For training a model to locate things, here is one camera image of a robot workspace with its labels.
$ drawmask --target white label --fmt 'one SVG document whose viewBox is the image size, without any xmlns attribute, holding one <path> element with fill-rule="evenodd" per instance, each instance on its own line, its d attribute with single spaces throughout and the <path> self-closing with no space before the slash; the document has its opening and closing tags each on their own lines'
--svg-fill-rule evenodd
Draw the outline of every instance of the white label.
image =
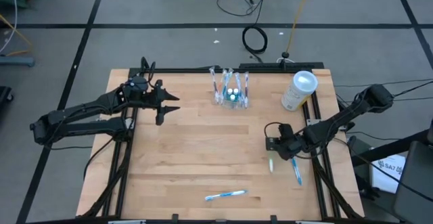
<svg viewBox="0 0 433 224">
<path fill-rule="evenodd" d="M 290 85 L 289 89 L 284 93 L 283 97 L 281 98 L 281 103 L 287 110 L 296 110 L 304 98 L 305 95 L 299 94 Z"/>
</svg>

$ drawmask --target wooden tabletop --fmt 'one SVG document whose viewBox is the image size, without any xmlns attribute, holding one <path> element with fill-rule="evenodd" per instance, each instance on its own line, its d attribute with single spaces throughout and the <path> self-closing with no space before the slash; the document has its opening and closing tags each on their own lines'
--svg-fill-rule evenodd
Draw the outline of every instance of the wooden tabletop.
<svg viewBox="0 0 433 224">
<path fill-rule="evenodd" d="M 125 82 L 128 70 L 112 70 L 108 91 Z M 314 70 L 317 97 L 323 118 L 338 112 L 329 70 Z M 294 131 L 305 127 L 302 110 L 289 112 L 281 96 L 293 74 L 250 74 L 246 110 L 233 111 L 211 104 L 209 74 L 155 74 L 178 102 L 166 102 L 181 109 L 166 115 L 162 126 L 155 125 L 155 111 L 140 110 L 135 128 L 129 166 L 123 219 L 319 220 L 319 205 L 310 160 L 298 159 L 303 184 L 299 186 L 292 164 L 274 157 L 274 172 L 268 167 L 264 126 L 273 121 L 290 123 Z M 310 103 L 311 116 L 313 107 Z M 277 126 L 268 135 L 279 136 Z M 345 139 L 342 133 L 337 135 Z M 97 135 L 92 154 L 110 139 Z M 107 184 L 114 144 L 89 166 L 78 204 L 83 214 L 97 200 Z M 348 148 L 332 141 L 328 147 L 336 187 L 347 202 L 363 215 Z M 329 194 L 324 186 L 328 215 L 332 215 Z M 248 190 L 242 196 L 205 196 Z M 114 197 L 110 213 L 114 213 Z"/>
</svg>

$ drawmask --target label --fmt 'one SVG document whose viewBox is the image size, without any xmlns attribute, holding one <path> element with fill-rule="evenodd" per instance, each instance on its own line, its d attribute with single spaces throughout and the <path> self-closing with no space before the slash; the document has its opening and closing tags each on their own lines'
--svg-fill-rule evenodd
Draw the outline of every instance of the label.
<svg viewBox="0 0 433 224">
<path fill-rule="evenodd" d="M 296 110 L 297 107 L 302 103 L 305 99 L 305 95 L 299 94 L 295 89 L 290 85 L 289 89 L 283 94 L 281 98 L 281 103 L 283 107 L 287 110 Z"/>
</svg>

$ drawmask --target plastic container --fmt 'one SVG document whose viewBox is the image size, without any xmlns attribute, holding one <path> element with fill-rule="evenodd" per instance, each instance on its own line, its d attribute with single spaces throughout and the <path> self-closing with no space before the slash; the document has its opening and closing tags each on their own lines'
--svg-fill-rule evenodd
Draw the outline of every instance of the plastic container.
<svg viewBox="0 0 433 224">
<path fill-rule="evenodd" d="M 295 111 L 314 93 L 319 82 L 314 74 L 300 71 L 293 76 L 292 84 L 281 97 L 281 104 L 286 110 Z"/>
</svg>

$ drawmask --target gray floor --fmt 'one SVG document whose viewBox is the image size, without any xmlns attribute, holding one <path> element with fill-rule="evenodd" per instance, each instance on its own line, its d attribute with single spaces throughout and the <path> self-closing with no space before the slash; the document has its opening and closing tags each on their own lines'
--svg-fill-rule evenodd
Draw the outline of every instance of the gray floor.
<svg viewBox="0 0 433 224">
<path fill-rule="evenodd" d="M 224 14 L 216 0 L 102 0 L 96 24 L 245 23 L 245 18 Z M 408 0 L 420 24 L 433 23 L 433 0 Z M 32 0 L 32 8 L 19 11 L 22 24 L 85 24 L 94 0 Z M 290 23 L 300 0 L 265 0 L 260 22 Z M 222 0 L 233 12 L 245 10 L 242 0 Z M 9 10 L 1 10 L 13 20 Z M 307 0 L 302 23 L 410 24 L 400 0 Z M 13 88 L 15 100 L 3 113 L 0 124 L 0 217 L 2 223 L 16 220 L 41 146 L 33 142 L 28 125 L 57 108 L 74 60 L 83 29 L 22 29 L 34 44 L 33 68 L 0 67 L 0 85 Z M 274 62 L 284 50 L 289 29 L 265 30 L 269 46 L 264 61 Z M 433 43 L 433 30 L 422 30 Z M 241 42 L 241 28 L 93 29 L 78 68 L 68 106 L 86 102 L 103 93 L 113 68 L 139 65 L 139 58 L 157 61 L 159 68 L 200 67 L 213 64 L 237 67 L 254 62 Z M 261 45 L 254 32 L 247 35 L 252 47 Z M 7 51 L 25 46 L 15 37 Z M 384 83 L 433 78 L 413 29 L 298 29 L 291 48 L 298 62 L 324 62 L 336 85 Z M 388 86 L 391 92 L 417 83 Z M 337 88 L 347 100 L 361 88 Z M 405 95 L 426 97 L 433 87 Z M 428 127 L 433 117 L 432 100 L 396 102 L 383 114 L 356 120 L 356 131 L 377 137 L 405 137 Z M 374 146 L 383 141 L 359 135 Z M 91 145 L 92 137 L 64 139 L 57 145 Z M 89 150 L 52 152 L 30 211 L 28 221 L 74 217 L 83 184 L 83 168 Z M 367 214 L 387 218 L 366 205 Z"/>
</svg>

